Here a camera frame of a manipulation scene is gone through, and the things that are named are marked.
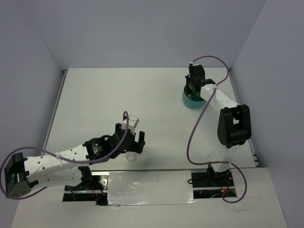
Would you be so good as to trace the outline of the clear tape roll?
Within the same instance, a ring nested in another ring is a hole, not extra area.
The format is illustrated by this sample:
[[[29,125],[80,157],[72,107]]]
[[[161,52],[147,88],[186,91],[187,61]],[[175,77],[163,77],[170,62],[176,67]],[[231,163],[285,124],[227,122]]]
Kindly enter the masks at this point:
[[[137,160],[137,153],[135,153],[135,152],[128,152],[126,154],[126,160],[128,162],[135,162]]]

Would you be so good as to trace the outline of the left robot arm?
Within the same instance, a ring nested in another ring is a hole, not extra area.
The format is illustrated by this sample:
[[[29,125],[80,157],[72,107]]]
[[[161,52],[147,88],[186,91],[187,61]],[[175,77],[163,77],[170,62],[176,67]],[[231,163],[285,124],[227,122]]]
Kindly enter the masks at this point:
[[[145,133],[135,132],[135,126],[117,123],[113,135],[93,138],[83,144],[44,155],[25,157],[23,147],[12,151],[0,166],[4,180],[0,190],[8,199],[24,200],[34,196],[32,190],[41,192],[47,187],[71,185],[73,181],[81,189],[93,184],[89,166],[115,159],[120,154],[141,154],[145,146]]]

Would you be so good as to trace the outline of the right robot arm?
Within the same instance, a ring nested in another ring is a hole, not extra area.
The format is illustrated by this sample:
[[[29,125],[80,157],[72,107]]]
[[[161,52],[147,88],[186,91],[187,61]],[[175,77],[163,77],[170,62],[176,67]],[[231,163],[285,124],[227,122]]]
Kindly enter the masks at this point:
[[[246,143],[252,136],[250,109],[246,104],[239,104],[230,99],[219,89],[219,83],[205,76],[201,64],[191,62],[189,73],[185,77],[183,102],[186,106],[192,103],[204,103],[202,113],[211,107],[217,114],[216,137],[223,146],[215,161],[207,162],[207,182],[217,186],[228,179],[231,161],[237,148]]]

